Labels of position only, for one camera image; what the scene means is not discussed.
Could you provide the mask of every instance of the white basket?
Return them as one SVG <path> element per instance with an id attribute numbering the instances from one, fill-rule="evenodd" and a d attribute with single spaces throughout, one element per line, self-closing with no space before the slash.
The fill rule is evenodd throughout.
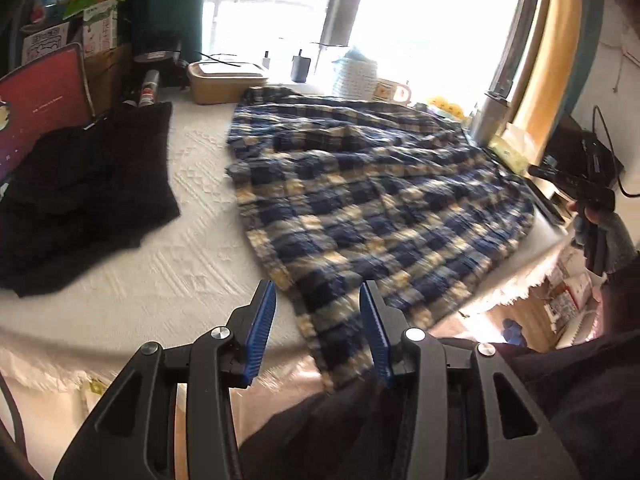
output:
<path id="1" fill-rule="evenodd" d="M 368 101 L 378 82 L 378 64 L 343 57 L 334 62 L 335 80 L 332 95 Z"/>

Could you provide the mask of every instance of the hand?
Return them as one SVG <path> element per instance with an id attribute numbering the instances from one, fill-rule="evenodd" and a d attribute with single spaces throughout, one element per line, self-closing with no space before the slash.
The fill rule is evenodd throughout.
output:
<path id="1" fill-rule="evenodd" d="M 576 212 L 575 202 L 569 203 L 567 209 Z M 623 269 L 636 259 L 638 251 L 620 216 L 612 211 L 596 210 L 590 207 L 585 208 L 584 215 L 589 222 L 596 224 L 607 235 L 607 261 L 604 269 L 607 274 Z M 574 245 L 581 249 L 586 244 L 586 228 L 587 223 L 577 216 L 574 219 Z"/>

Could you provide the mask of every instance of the food container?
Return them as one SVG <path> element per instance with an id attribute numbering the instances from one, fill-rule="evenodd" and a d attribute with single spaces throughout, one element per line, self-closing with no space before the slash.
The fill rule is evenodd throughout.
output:
<path id="1" fill-rule="evenodd" d="M 212 60 L 191 63 L 187 72 L 193 101 L 199 105 L 237 103 L 247 88 L 267 83 L 264 67 L 235 61 L 233 65 Z"/>

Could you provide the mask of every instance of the white tablecloth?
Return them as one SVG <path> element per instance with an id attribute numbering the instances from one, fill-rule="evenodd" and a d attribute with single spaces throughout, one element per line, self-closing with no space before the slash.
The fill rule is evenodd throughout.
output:
<path id="1" fill-rule="evenodd" d="M 182 215 L 138 250 L 113 255 L 57 294 L 19 299 L 0 290 L 6 376 L 52 390 L 89 377 L 109 381 L 145 341 L 168 348 L 224 324 L 264 277 L 225 173 L 235 105 L 198 106 L 188 91 L 163 96 L 174 102 L 168 164 Z M 538 214 L 518 252 L 489 275 L 467 309 L 485 310 L 495 298 L 515 298 L 539 282 L 565 237 Z M 263 367 L 304 354 L 290 302 L 280 294 Z"/>

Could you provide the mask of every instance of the blue and yellow checkered fabric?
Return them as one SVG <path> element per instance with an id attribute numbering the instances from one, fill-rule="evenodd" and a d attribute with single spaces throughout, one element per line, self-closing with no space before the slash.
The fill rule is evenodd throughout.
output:
<path id="1" fill-rule="evenodd" d="M 329 388 L 371 366 L 358 288 L 428 328 L 454 312 L 533 222 L 519 178 L 460 128 L 382 102 L 252 88 L 228 168 L 244 228 Z"/>

